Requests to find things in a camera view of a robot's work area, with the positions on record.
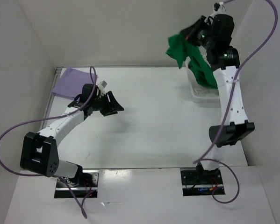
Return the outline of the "green t-shirt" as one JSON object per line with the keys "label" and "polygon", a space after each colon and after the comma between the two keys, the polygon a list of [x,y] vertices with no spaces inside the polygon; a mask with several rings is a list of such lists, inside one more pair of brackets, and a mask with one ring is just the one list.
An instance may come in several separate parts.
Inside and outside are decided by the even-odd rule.
{"label": "green t-shirt", "polygon": [[166,54],[177,62],[179,68],[186,64],[198,85],[209,89],[217,89],[213,71],[197,46],[189,44],[180,34],[169,37],[168,45]]}

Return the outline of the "purple t-shirt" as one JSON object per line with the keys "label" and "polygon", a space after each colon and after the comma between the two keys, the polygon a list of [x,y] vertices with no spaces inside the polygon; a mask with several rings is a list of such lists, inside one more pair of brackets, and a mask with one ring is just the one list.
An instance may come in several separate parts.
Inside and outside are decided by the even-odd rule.
{"label": "purple t-shirt", "polygon": [[93,84],[97,74],[93,71],[90,75],[89,72],[80,71],[73,68],[66,68],[57,83],[54,85],[51,93],[66,99],[74,99],[82,92],[84,84]]}

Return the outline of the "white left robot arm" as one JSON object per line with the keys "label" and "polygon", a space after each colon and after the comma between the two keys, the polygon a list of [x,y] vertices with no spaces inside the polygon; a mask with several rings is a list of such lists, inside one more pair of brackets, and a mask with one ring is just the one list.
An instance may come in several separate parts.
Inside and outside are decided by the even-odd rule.
{"label": "white left robot arm", "polygon": [[124,110],[113,93],[105,91],[106,86],[105,81],[98,85],[85,84],[82,93],[74,98],[60,118],[37,133],[27,133],[23,140],[21,168],[46,177],[62,177],[74,187],[86,181],[81,165],[59,158],[58,146],[93,112],[109,116]]}

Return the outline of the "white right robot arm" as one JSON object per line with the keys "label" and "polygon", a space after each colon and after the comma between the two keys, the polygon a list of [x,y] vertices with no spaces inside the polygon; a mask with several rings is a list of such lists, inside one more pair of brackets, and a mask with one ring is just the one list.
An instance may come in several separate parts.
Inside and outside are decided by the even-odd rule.
{"label": "white right robot arm", "polygon": [[216,177],[226,146],[235,145],[255,129],[254,123],[248,120],[242,100],[239,81],[242,63],[237,49],[230,44],[234,26],[233,17],[226,13],[224,3],[220,2],[214,4],[210,16],[201,16],[193,25],[168,39],[166,54],[179,66],[189,57],[189,69],[197,67],[197,83],[218,89],[221,124],[209,128],[211,145],[194,162],[195,178],[199,183]]}

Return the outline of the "white plastic basket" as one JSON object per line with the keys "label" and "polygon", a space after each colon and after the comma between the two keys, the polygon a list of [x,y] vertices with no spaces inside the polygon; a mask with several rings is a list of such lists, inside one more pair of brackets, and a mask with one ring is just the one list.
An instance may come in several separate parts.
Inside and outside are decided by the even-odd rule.
{"label": "white plastic basket", "polygon": [[209,89],[196,82],[193,72],[188,68],[190,58],[186,59],[186,71],[189,80],[190,91],[195,103],[220,103],[218,89]]}

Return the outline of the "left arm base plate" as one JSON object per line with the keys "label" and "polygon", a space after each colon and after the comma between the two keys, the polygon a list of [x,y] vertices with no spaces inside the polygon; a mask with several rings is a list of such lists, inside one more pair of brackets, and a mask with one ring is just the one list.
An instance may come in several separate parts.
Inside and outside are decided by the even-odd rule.
{"label": "left arm base plate", "polygon": [[[69,178],[64,178],[64,180],[77,198],[83,198],[90,191],[93,193],[89,197],[97,198],[99,170],[83,169],[82,177],[78,181]],[[67,186],[59,179],[57,179],[54,198],[73,198]]]}

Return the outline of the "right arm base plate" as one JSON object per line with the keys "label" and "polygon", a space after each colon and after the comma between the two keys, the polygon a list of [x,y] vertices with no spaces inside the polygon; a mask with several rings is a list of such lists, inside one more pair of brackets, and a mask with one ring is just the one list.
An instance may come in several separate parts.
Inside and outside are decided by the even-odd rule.
{"label": "right arm base plate", "polygon": [[201,167],[181,168],[181,184],[183,196],[225,195],[220,170],[204,171]]}

